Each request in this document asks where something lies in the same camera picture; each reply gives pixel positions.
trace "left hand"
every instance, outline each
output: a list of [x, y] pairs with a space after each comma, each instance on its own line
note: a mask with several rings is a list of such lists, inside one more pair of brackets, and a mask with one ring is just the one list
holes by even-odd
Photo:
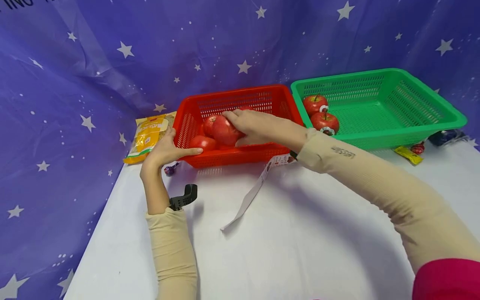
[[198, 155], [203, 152], [202, 148], [182, 149], [173, 144], [176, 131], [173, 128], [167, 129], [165, 135], [158, 141], [150, 154], [145, 159], [142, 170], [151, 168], [158, 170], [166, 164], [170, 164], [179, 158], [190, 155]]

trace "candy bar wrapper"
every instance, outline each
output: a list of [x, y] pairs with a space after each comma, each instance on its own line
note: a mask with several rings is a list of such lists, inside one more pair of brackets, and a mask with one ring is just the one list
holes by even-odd
[[395, 153], [397, 153], [397, 154], [405, 157], [406, 159], [408, 159], [415, 166], [423, 161], [423, 158], [416, 155], [415, 153], [410, 151], [410, 149], [408, 149], [405, 146], [400, 146], [400, 147], [396, 148], [394, 151], [395, 151]]
[[270, 172], [270, 169], [276, 166], [282, 166], [282, 165], [287, 165], [290, 163], [293, 163], [296, 161], [293, 157], [290, 156], [290, 154], [285, 154], [285, 155], [277, 155], [272, 157], [266, 164], [264, 170], [260, 174], [260, 177], [257, 179], [257, 182], [255, 185], [252, 187], [252, 189], [243, 197], [243, 201], [240, 205], [239, 211], [237, 212], [237, 215], [233, 218], [233, 220], [230, 221], [230, 223], [226, 224], [223, 226], [220, 230], [225, 230], [228, 226], [230, 226], [233, 222], [236, 220], [240, 219], [241, 216], [247, 211], [247, 208], [250, 206], [252, 201], [254, 200], [255, 196], [257, 195], [258, 191], [262, 187], [263, 183], [265, 182], [265, 179], [267, 178], [268, 172]]

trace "plastic basket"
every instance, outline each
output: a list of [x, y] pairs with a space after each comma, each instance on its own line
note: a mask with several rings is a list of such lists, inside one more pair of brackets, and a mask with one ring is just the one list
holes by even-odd
[[[189, 148], [190, 140], [202, 134], [202, 123], [212, 114], [221, 114], [250, 105], [257, 111], [273, 114], [302, 124], [295, 101], [284, 85], [266, 85], [241, 90], [191, 96], [182, 101], [177, 111], [173, 128], [177, 130], [174, 143], [180, 148]], [[244, 147], [221, 147], [197, 156], [183, 158], [194, 168], [208, 168], [253, 162], [267, 162], [275, 155], [287, 154], [289, 149], [277, 144]]]
[[400, 69], [299, 80], [291, 89], [307, 128], [313, 126], [302, 100], [321, 94], [340, 122], [335, 138], [365, 150], [415, 144], [467, 123], [450, 103]]

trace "white tablecloth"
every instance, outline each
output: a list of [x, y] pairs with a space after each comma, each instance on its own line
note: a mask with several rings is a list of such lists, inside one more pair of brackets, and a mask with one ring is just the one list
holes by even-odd
[[[480, 153], [466, 142], [431, 145], [413, 167], [375, 152], [438, 190], [480, 239]], [[156, 277], [141, 166], [124, 166], [65, 300], [150, 300]], [[273, 168], [228, 232], [263, 165], [195, 170], [166, 179], [171, 196], [198, 185], [185, 208], [203, 300], [410, 299], [413, 272], [387, 216], [328, 175], [299, 164]]]

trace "yellow candy wrapper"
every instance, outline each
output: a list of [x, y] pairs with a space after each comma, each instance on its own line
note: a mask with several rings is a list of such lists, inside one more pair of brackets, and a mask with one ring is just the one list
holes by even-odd
[[423, 158], [421, 158], [420, 156], [411, 152], [410, 149], [408, 149], [405, 146], [400, 146], [400, 147], [396, 148], [394, 151], [395, 151], [395, 153], [397, 153], [397, 154], [405, 157], [406, 159], [408, 159], [415, 166], [423, 161]]
[[177, 112], [175, 111], [169, 114], [135, 120], [137, 131], [132, 148], [123, 162], [130, 165], [144, 161], [156, 143], [165, 135], [165, 131], [172, 127], [176, 114]]

